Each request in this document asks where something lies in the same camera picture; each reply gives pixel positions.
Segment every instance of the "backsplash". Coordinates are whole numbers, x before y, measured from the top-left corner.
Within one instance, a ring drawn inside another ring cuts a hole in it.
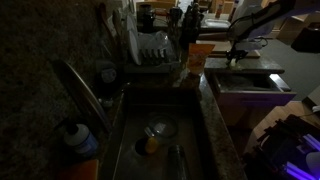
[[[0,2],[0,179],[55,179],[61,156],[53,128],[80,113],[48,60],[67,61],[92,83],[104,32],[100,2]]]

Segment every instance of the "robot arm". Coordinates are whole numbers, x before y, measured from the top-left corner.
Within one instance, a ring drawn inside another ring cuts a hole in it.
[[[320,10],[320,0],[278,0],[249,15],[235,19],[229,27],[227,36],[233,42],[232,49],[227,52],[229,64],[246,56],[248,51],[261,49],[260,42],[254,40],[271,32],[273,20],[294,15],[307,14]]]

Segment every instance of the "cutting board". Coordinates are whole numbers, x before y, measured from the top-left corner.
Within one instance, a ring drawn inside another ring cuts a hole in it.
[[[75,164],[59,172],[57,180],[97,180],[99,160]]]
[[[213,58],[223,58],[226,57],[226,51],[230,51],[231,44],[229,41],[204,41],[197,40],[197,44],[215,44],[216,46],[213,48],[209,57]],[[260,58],[260,53],[257,50],[251,51],[248,53],[246,58],[258,59]]]

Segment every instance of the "kitchen sink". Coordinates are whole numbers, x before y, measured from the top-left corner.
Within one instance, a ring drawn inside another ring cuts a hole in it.
[[[156,115],[178,125],[178,132],[155,153],[141,155],[137,142],[147,135],[145,127]],[[100,179],[165,179],[167,151],[182,145],[192,179],[217,179],[203,114],[195,90],[126,88],[121,97]]]

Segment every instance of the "stainless steel sink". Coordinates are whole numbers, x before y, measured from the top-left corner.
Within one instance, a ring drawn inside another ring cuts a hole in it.
[[[155,114],[165,114],[178,124],[178,133],[154,154],[140,155],[138,140]],[[125,89],[117,112],[100,179],[165,179],[168,147],[184,147],[192,179],[216,179],[211,145],[196,92],[180,89]]]

